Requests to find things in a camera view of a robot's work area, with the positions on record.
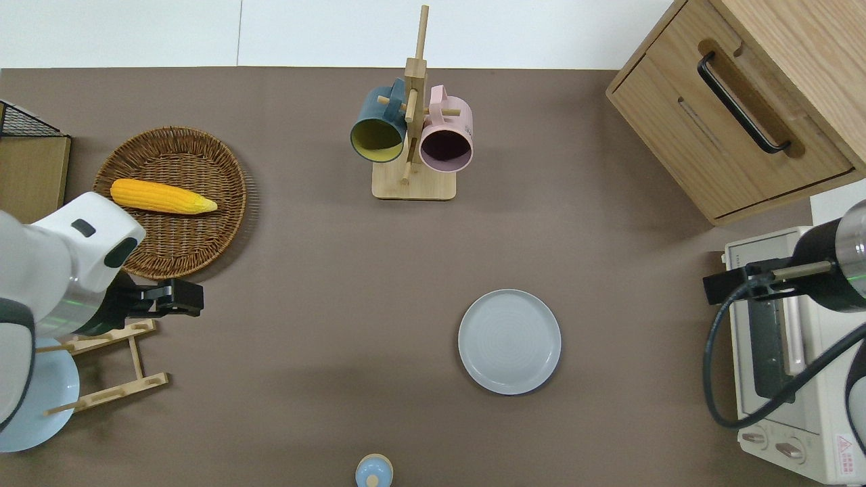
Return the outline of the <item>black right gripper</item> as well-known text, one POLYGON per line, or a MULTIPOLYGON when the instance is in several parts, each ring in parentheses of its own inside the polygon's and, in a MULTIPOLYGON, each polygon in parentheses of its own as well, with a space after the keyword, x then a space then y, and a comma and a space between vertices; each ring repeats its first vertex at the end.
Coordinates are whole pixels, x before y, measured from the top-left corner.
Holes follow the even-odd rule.
MULTIPOLYGON (((758 261, 745 267, 750 298, 807 295, 835 312, 863 312, 864 297, 848 282, 836 250, 839 220, 817 225, 799 239, 792 261, 758 261)), ((719 305, 745 283, 743 269, 703 277, 709 305, 719 305)))

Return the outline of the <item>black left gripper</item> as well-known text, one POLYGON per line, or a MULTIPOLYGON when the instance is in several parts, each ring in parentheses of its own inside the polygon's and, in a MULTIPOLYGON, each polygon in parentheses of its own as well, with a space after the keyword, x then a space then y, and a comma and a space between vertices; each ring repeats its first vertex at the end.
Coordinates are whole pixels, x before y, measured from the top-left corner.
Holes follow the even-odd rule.
POLYGON ((80 327, 80 335, 103 335, 123 329, 130 311, 132 317, 164 317, 166 314, 200 317, 204 309, 204 288, 182 279, 170 285, 138 285, 126 271, 118 272, 109 285, 96 313, 80 327), (166 296, 166 311, 160 299, 166 296))

